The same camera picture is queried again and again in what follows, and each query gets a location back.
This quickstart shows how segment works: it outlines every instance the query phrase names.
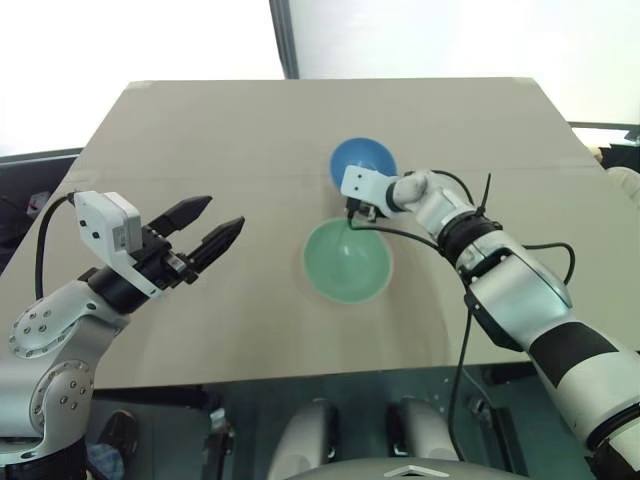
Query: wall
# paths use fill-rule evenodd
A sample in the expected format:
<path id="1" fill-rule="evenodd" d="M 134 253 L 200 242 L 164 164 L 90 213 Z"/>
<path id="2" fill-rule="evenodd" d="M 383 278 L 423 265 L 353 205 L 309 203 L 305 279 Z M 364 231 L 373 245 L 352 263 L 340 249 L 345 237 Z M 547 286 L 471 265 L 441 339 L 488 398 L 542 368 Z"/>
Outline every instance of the wall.
<path id="1" fill-rule="evenodd" d="M 533 77 L 569 121 L 640 123 L 638 0 L 291 0 L 301 78 Z"/>
<path id="2" fill-rule="evenodd" d="M 132 80 L 283 77 L 262 0 L 24 0 L 0 19 L 0 156 L 83 147 Z"/>

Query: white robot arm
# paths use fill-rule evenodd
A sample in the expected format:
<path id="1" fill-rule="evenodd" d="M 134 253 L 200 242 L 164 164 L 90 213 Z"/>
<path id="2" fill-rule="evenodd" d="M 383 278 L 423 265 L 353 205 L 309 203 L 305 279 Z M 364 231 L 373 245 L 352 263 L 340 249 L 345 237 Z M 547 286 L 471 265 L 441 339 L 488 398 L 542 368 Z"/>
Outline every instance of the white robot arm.
<path id="1" fill-rule="evenodd" d="M 562 281 L 444 175 L 385 177 L 349 166 L 341 193 L 387 217 L 413 214 L 456 269 L 491 340 L 529 355 L 567 425 L 594 452 L 593 472 L 640 475 L 640 356 L 580 322 Z"/>
<path id="2" fill-rule="evenodd" d="M 166 239 L 193 222 L 211 197 L 193 197 L 141 225 L 116 193 L 80 192 L 83 241 L 107 266 L 36 301 L 11 324 L 0 359 L 0 467 L 8 479 L 84 478 L 84 434 L 98 361 L 129 314 L 198 274 L 222 255 L 244 224 L 218 226 L 189 255 Z"/>

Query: cardboard surface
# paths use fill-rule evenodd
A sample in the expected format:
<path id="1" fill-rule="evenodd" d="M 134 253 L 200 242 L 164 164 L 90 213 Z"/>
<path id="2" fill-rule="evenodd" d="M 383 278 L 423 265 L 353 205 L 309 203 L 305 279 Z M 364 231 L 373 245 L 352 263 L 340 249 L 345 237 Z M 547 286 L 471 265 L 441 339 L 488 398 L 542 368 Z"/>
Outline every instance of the cardboard surface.
<path id="1" fill-rule="evenodd" d="M 133 315 L 101 362 L 97 386 L 453 364 L 464 328 L 462 289 L 436 253 L 386 237 L 393 278 L 361 305 L 324 299 L 304 276 L 307 236 L 343 215 L 328 158 L 355 136 L 384 143 L 402 171 L 451 170 L 477 197 L 492 171 L 488 214 L 523 243 L 571 242 L 579 317 L 640 347 L 636 211 L 534 83 L 150 82 L 123 93 L 58 193 L 117 191 L 147 221 L 182 198 L 212 194 L 200 219 L 171 239 L 176 251 L 191 251 L 235 216 L 247 221 L 194 285 Z M 420 232 L 410 219 L 394 226 Z M 36 230 L 0 277 L 7 326 L 33 299 Z M 562 252 L 540 255 L 564 275 Z M 47 237 L 45 292 L 98 264 L 71 209 L 60 209 Z M 0 345 L 2 355 L 6 349 Z M 522 359 L 474 326 L 468 363 Z"/>

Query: floor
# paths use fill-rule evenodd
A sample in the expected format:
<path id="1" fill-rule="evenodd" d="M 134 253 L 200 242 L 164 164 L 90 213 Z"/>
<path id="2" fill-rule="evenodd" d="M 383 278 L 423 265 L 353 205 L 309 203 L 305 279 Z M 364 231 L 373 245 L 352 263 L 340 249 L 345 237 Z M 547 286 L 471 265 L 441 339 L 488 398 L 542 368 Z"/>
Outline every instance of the floor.
<path id="1" fill-rule="evenodd" d="M 478 368 L 470 372 L 480 380 Z M 289 418 L 299 407 L 320 397 L 333 402 L 339 411 L 340 459 L 386 456 L 384 419 L 389 402 L 411 395 L 428 400 L 446 415 L 452 375 L 452 368 L 431 368 L 207 386 L 223 399 L 236 430 L 233 454 L 225 464 L 225 479 L 263 480 Z M 458 440 L 469 461 L 490 465 L 496 445 L 484 440 L 467 408 L 478 392 L 464 379 L 461 385 Z M 487 387 L 487 391 L 497 407 L 510 408 L 531 478 L 593 478 L 583 460 L 586 451 L 565 427 L 536 377 Z M 116 408 L 126 408 L 139 419 L 139 449 L 125 480 L 202 478 L 207 412 L 104 400 L 94 404 L 89 441 L 95 440 Z"/>

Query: cable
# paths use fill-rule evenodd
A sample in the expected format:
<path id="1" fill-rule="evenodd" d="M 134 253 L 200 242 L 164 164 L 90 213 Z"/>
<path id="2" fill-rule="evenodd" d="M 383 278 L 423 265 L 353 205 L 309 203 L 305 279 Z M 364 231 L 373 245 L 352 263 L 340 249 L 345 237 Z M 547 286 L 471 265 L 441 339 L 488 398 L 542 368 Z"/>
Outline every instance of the cable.
<path id="1" fill-rule="evenodd" d="M 569 254 L 569 268 L 567 269 L 567 274 L 564 277 L 563 283 L 565 285 L 569 285 L 571 281 L 571 277 L 573 277 L 573 270 L 576 267 L 576 252 L 573 250 L 573 247 L 565 242 L 552 242 L 552 243 L 541 243 L 540 245 L 523 245 L 527 250 L 546 250 L 547 248 L 564 248 Z"/>
<path id="2" fill-rule="evenodd" d="M 480 385 L 480 383 L 475 378 L 473 378 L 473 376 L 464 367 L 462 367 L 462 374 L 465 376 L 467 380 L 469 380 L 469 383 L 471 383 L 471 385 L 476 387 L 476 390 L 480 392 L 480 395 L 482 395 L 485 402 L 487 402 L 487 405 L 489 405 L 489 407 L 491 408 L 495 408 L 493 402 L 491 401 L 491 397 L 489 396 L 489 393 L 487 393 L 485 388 L 482 385 Z"/>
<path id="3" fill-rule="evenodd" d="M 453 448 L 461 461 L 464 461 L 464 455 L 456 440 L 456 434 L 453 428 L 453 422 L 455 419 L 456 400 L 458 397 L 458 388 L 460 387 L 460 375 L 462 374 L 462 365 L 464 364 L 464 356 L 467 353 L 467 345 L 469 344 L 469 336 L 471 334 L 471 310 L 467 310 L 467 324 L 464 329 L 464 337 L 462 339 L 462 346 L 460 347 L 460 356 L 458 357 L 458 366 L 456 367 L 456 374 L 453 379 L 453 386 L 451 387 L 451 398 L 449 399 L 449 412 L 447 415 L 447 428 L 449 430 L 449 437 L 451 437 L 451 443 Z"/>
<path id="4" fill-rule="evenodd" d="M 420 243 L 426 245 L 427 247 L 431 247 L 436 251 L 438 250 L 438 246 L 435 243 L 427 240 L 426 238 L 420 237 L 418 235 L 414 235 L 413 233 L 403 232 L 402 230 L 396 230 L 394 228 L 387 228 L 387 227 L 354 226 L 353 225 L 353 215 L 347 215 L 347 223 L 349 224 L 349 228 L 351 230 L 374 230 L 376 232 L 391 233 L 393 235 L 398 235 L 400 237 L 405 237 L 405 238 L 410 238 L 411 240 L 416 240 L 417 242 L 420 242 Z"/>
<path id="5" fill-rule="evenodd" d="M 35 286 L 36 286 L 36 300 L 40 300 L 44 294 L 42 291 L 42 265 L 44 263 L 44 242 L 47 238 L 47 228 L 49 222 L 56 209 L 64 202 L 70 199 L 73 194 L 65 195 L 64 197 L 57 198 L 47 210 L 42 214 L 42 222 L 38 228 L 38 242 L 36 246 L 36 271 L 35 271 Z"/>
<path id="6" fill-rule="evenodd" d="M 476 210 L 476 216 L 481 217 L 484 215 L 484 212 L 487 210 L 487 200 L 489 200 L 489 188 L 491 187 L 491 173 L 487 175 L 487 183 L 484 186 L 484 193 L 482 194 L 482 202 L 480 202 L 480 206 Z"/>
<path id="7" fill-rule="evenodd" d="M 469 200 L 471 205 L 475 205 L 476 204 L 476 202 L 473 201 L 473 196 L 471 195 L 471 192 L 469 191 L 469 188 L 467 187 L 467 184 L 464 183 L 460 178 L 455 176 L 453 173 L 447 172 L 445 170 L 431 170 L 431 171 L 433 173 L 437 173 L 438 175 L 444 175 L 445 177 L 449 177 L 449 178 L 452 178 L 453 180 L 455 180 L 456 183 L 458 185 L 460 185 L 460 187 L 462 187 L 462 189 L 464 190 L 464 193 L 467 196 L 467 199 Z"/>

